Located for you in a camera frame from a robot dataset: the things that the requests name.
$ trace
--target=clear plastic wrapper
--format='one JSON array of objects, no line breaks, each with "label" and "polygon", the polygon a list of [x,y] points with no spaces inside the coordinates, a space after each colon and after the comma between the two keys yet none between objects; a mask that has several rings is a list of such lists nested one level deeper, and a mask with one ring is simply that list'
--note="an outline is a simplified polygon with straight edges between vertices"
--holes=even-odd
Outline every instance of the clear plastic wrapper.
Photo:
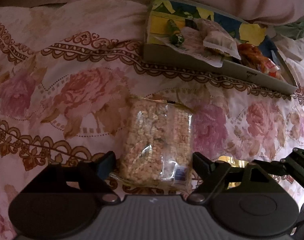
[{"label": "clear plastic wrapper", "polygon": [[125,153],[115,176],[135,186],[187,190],[191,183],[191,111],[166,101],[131,101]]},{"label": "clear plastic wrapper", "polygon": [[174,49],[178,53],[192,56],[196,59],[207,62],[214,67],[222,67],[223,56],[204,49],[202,37],[199,31],[189,27],[183,27],[181,29],[181,34],[184,36],[185,40],[184,43],[179,47],[171,44],[169,38],[155,38],[162,41],[165,45]]},{"label": "clear plastic wrapper", "polygon": [[206,20],[194,20],[203,38],[203,46],[224,56],[241,59],[236,41],[218,23]]},{"label": "clear plastic wrapper", "polygon": [[257,46],[243,43],[238,45],[242,64],[268,74],[269,76],[280,79],[281,69],[268,57],[262,55]]}]

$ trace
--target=screw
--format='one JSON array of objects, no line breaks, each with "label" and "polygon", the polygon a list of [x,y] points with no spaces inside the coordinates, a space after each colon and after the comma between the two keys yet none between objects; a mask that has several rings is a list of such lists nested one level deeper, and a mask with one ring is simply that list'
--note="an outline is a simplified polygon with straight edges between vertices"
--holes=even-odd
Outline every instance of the screw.
[{"label": "screw", "polygon": [[205,197],[202,194],[191,194],[189,200],[195,203],[200,203],[205,200]]},{"label": "screw", "polygon": [[105,202],[110,202],[110,203],[117,201],[117,199],[118,199],[118,196],[115,194],[105,194],[102,197],[102,200],[104,200]]},{"label": "screw", "polygon": [[293,230],[291,231],[291,236],[293,236],[294,235],[294,233],[296,232],[296,230],[297,230],[297,228],[293,228]]}]

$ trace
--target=blanket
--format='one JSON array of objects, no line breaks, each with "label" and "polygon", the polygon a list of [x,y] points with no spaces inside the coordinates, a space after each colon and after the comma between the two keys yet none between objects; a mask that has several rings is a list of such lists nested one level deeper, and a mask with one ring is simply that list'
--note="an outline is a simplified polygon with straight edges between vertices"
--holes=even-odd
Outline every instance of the blanket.
[{"label": "blanket", "polygon": [[[0,7],[0,239],[15,236],[9,203],[47,164],[123,154],[130,95],[193,108],[194,150],[211,160],[279,160],[304,148],[297,94],[145,63],[146,13],[127,0]],[[293,178],[275,180],[302,205],[304,190]],[[193,174],[193,181],[201,179]],[[107,182],[121,196],[167,193]]]}]

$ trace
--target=orange packaging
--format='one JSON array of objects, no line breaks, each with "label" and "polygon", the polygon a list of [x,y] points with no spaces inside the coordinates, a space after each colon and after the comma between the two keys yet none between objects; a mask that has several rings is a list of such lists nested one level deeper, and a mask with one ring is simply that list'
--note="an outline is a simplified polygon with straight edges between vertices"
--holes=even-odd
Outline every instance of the orange packaging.
[{"label": "orange packaging", "polygon": [[252,69],[261,71],[269,76],[276,77],[280,68],[268,57],[262,55],[257,46],[243,43],[238,45],[242,63]]}]

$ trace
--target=cardboard box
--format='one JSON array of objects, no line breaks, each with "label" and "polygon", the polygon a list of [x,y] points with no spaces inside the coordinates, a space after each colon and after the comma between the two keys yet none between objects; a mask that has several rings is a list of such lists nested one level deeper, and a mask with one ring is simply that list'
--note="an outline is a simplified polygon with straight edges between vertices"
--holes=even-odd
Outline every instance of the cardboard box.
[{"label": "cardboard box", "polygon": [[[196,6],[197,8],[203,8],[209,12],[215,12],[223,16],[238,20],[242,23],[246,23],[242,19],[238,19],[230,14],[224,13],[220,10],[211,8],[206,5],[202,5],[187,0],[170,0],[170,1]],[[202,72],[214,72],[218,74],[223,74],[246,82],[254,83],[256,85],[268,88],[270,90],[280,92],[284,95],[292,95],[298,89],[297,84],[290,70],[288,69],[286,63],[284,62],[284,60],[282,59],[282,57],[278,52],[276,52],[275,54],[281,63],[280,67],[282,70],[282,76],[287,83],[278,80],[276,78],[273,78],[271,76],[268,76],[267,74],[263,74],[260,71],[248,68],[246,66],[228,60],[223,61],[223,65],[221,68],[216,68],[204,61],[198,60],[189,55],[180,54],[175,50],[171,49],[170,47],[162,45],[162,42],[155,39],[153,35],[150,35],[150,30],[148,30],[148,28],[151,25],[151,21],[153,20],[152,19],[153,4],[154,4],[154,0],[150,5],[149,18],[146,25],[145,42],[143,49],[143,59],[145,62],[159,64],[159,65],[174,66],[177,68],[192,69]],[[161,17],[161,16],[162,13],[153,13],[153,17]],[[178,21],[179,23],[178,25],[180,25],[179,17],[173,15],[171,16],[171,18]],[[159,37],[166,37],[168,35],[168,33],[166,33],[166,30],[162,30],[162,28],[159,30],[154,30],[154,32],[156,32]]]}]

